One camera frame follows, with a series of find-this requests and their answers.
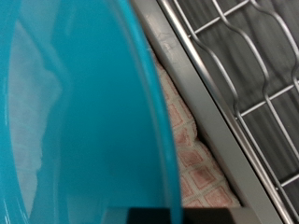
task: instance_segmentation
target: patterned fabric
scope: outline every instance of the patterned fabric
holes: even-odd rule
[[[239,201],[206,146],[195,120],[164,68],[154,57],[175,136],[182,202],[185,207],[237,207]]]

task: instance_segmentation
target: turquoise plastic container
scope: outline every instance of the turquoise plastic container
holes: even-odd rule
[[[0,223],[181,221],[176,151],[125,0],[0,2]]]

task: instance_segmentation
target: wire rack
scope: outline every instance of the wire rack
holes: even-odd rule
[[[236,2],[234,6],[229,8],[223,8],[221,6],[221,2],[224,2],[222,0],[209,0],[210,5],[213,7],[213,10],[217,12],[216,17],[214,17],[214,19],[212,20],[205,22],[204,24],[201,24],[200,26],[197,25],[197,27],[194,28],[196,22],[191,20],[189,16],[190,13],[194,12],[190,12],[191,9],[188,10],[187,7],[183,6],[184,1],[172,1],[177,13],[181,18],[181,22],[185,27],[185,31],[186,33],[188,33],[189,39],[192,40],[193,44],[197,48],[203,50],[206,53],[206,55],[208,55],[209,58],[213,61],[213,63],[216,64],[218,71],[220,72],[223,80],[229,88],[230,94],[232,94],[233,96],[232,112],[235,115],[235,119],[239,123],[241,129],[245,133],[246,137],[249,139],[250,143],[253,145],[255,152],[261,160],[268,175],[270,176],[276,191],[278,192],[281,200],[284,202],[284,205],[288,213],[291,215],[294,222],[299,223],[299,210],[298,207],[295,207],[293,203],[293,192],[289,192],[286,190],[286,188],[291,183],[294,183],[295,181],[299,180],[299,173],[293,172],[292,174],[288,174],[285,178],[278,177],[276,170],[279,169],[279,167],[277,168],[275,167],[276,165],[273,164],[273,162],[269,162],[268,156],[265,155],[265,150],[263,146],[261,146],[260,142],[256,139],[254,128],[252,129],[252,125],[249,123],[249,119],[247,119],[247,117],[252,115],[254,112],[262,110],[262,108],[266,108],[266,110],[268,111],[267,116],[271,117],[270,119],[274,122],[273,128],[275,128],[276,131],[279,132],[280,136],[288,145],[288,148],[290,149],[290,156],[295,160],[299,161],[299,153],[297,149],[298,144],[294,142],[293,134],[290,134],[290,131],[288,130],[288,124],[286,124],[286,122],[283,121],[284,118],[280,116],[281,110],[283,110],[283,108],[278,108],[277,104],[275,103],[277,99],[283,101],[286,95],[291,91],[295,92],[293,95],[299,98],[299,84],[298,79],[296,77],[296,73],[298,72],[299,67],[299,49],[288,25],[273,8],[269,8],[265,5],[262,5],[262,0],[258,2],[256,0],[239,1]],[[255,10],[257,13],[260,13],[261,15],[264,15],[265,17],[269,17],[272,20],[274,20],[274,22],[278,26],[277,32],[279,32],[280,35],[284,36],[285,41],[289,45],[288,48],[291,49],[293,65],[290,73],[288,74],[291,83],[289,82],[282,86],[280,85],[280,88],[278,90],[273,90],[270,87],[272,78],[270,76],[270,72],[265,62],[264,56],[261,53],[260,49],[257,47],[256,41],[254,41],[245,30],[240,28],[239,25],[235,25],[235,21],[231,19],[231,16],[233,14],[238,13],[240,11],[245,11],[248,7],[250,7],[251,10]],[[259,71],[257,73],[259,74],[258,76],[260,76],[263,80],[263,83],[259,87],[260,89],[258,89],[258,91],[261,93],[262,99],[258,102],[255,102],[254,104],[243,106],[244,104],[242,104],[242,97],[244,98],[244,94],[239,93],[240,88],[237,87],[237,85],[235,84],[234,79],[228,71],[229,69],[227,69],[226,65],[222,62],[222,58],[219,57],[218,52],[216,52],[209,45],[205,44],[205,41],[203,41],[203,33],[208,32],[211,29],[214,29],[215,26],[218,26],[220,23],[222,27],[229,30],[231,33],[234,33],[235,35],[238,35],[238,37],[243,40],[243,42],[245,43],[245,45],[247,45],[247,48],[250,51],[250,54],[252,56],[251,60],[253,59],[254,63],[257,64],[257,66],[259,67]],[[283,151],[286,149],[280,147],[278,150]]]

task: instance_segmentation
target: metal wire grid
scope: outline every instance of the metal wire grid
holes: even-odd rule
[[[237,4],[235,7],[232,7],[231,9],[229,9],[228,11],[223,12],[218,1],[217,0],[211,0],[214,7],[216,8],[219,17],[215,18],[214,20],[206,23],[205,25],[203,25],[202,27],[200,27],[197,30],[193,30],[190,22],[188,21],[183,9],[181,8],[178,0],[173,0],[175,3],[175,6],[178,10],[178,13],[180,14],[181,18],[183,19],[183,21],[185,22],[185,25],[187,26],[187,29],[190,32],[189,38],[192,38],[195,43],[201,48],[203,49],[205,52],[207,52],[211,58],[214,60],[215,64],[218,66],[219,70],[221,71],[222,76],[224,77],[225,81],[227,82],[230,91],[233,94],[234,97],[234,112],[235,112],[235,118],[239,120],[239,123],[242,127],[242,129],[245,131],[246,135],[248,136],[250,142],[254,145],[257,153],[259,154],[260,158],[263,161],[263,164],[266,168],[266,170],[268,171],[269,175],[271,176],[277,191],[279,192],[280,196],[282,197],[282,200],[284,201],[284,203],[286,204],[286,206],[289,209],[289,212],[291,213],[292,217],[294,218],[294,220],[296,222],[299,222],[299,216],[298,213],[296,212],[292,202],[290,201],[289,196],[287,195],[284,187],[286,187],[287,185],[289,185],[291,182],[299,179],[299,174],[292,176],[291,178],[287,179],[286,181],[280,183],[278,178],[276,177],[273,169],[271,168],[269,162],[267,161],[265,155],[263,154],[260,146],[258,145],[257,141],[255,140],[255,138],[253,137],[247,123],[244,121],[244,117],[246,115],[248,115],[249,113],[251,113],[252,111],[256,110],[257,108],[261,107],[262,105],[267,105],[271,115],[273,116],[273,118],[275,119],[279,130],[281,131],[282,135],[284,136],[284,138],[286,139],[286,141],[288,142],[293,155],[295,156],[295,158],[297,160],[299,160],[299,153],[298,150],[296,148],[296,146],[294,145],[292,139],[290,138],[289,133],[287,132],[283,122],[281,121],[278,112],[276,111],[275,107],[272,104],[272,100],[278,98],[280,95],[282,95],[283,93],[290,91],[292,88],[296,88],[297,93],[299,94],[299,84],[298,84],[298,80],[297,77],[295,76],[295,72],[298,70],[299,67],[299,49],[298,46],[296,45],[294,38],[292,37],[292,34],[288,28],[288,26],[286,25],[286,23],[284,22],[284,20],[275,12],[275,11],[271,11],[268,10],[267,8],[262,7],[261,5],[259,5],[256,0],[245,0],[239,4]],[[229,20],[227,19],[227,16],[238,11],[240,8],[245,7],[247,5],[252,5],[256,10],[260,11],[261,13],[264,13],[272,18],[274,18],[276,20],[276,22],[278,23],[278,25],[281,28],[281,31],[283,32],[283,34],[286,36],[290,46],[292,47],[292,51],[294,54],[294,58],[295,58],[295,64],[292,68],[292,72],[291,72],[291,76],[292,76],[292,84],[283,88],[280,91],[277,91],[276,93],[272,94],[271,96],[269,96],[268,93],[268,86],[269,86],[269,73],[268,70],[263,62],[263,58],[260,55],[260,52],[257,50],[257,48],[255,47],[253,41],[250,39],[250,37],[241,29],[233,26]],[[212,26],[213,24],[222,21],[225,26],[230,29],[231,31],[237,33],[238,35],[240,35],[248,44],[250,50],[252,51],[258,65],[260,66],[260,68],[262,69],[263,72],[263,89],[262,89],[262,93],[263,93],[263,98],[264,100],[261,101],[260,103],[252,106],[251,108],[248,108],[247,110],[241,112],[239,109],[239,95],[237,93],[237,90],[235,88],[235,85],[233,83],[233,81],[230,79],[227,71],[225,70],[223,64],[221,63],[221,60],[218,58],[218,56],[214,53],[213,50],[211,50],[208,46],[206,46],[205,44],[203,44],[203,42],[199,39],[198,35],[203,32],[205,29],[209,28],[210,26]]]

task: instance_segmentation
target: pink patterned cloth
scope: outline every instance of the pink patterned cloth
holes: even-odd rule
[[[182,202],[185,207],[238,207],[224,174],[197,137],[192,113],[155,58],[176,140]]]

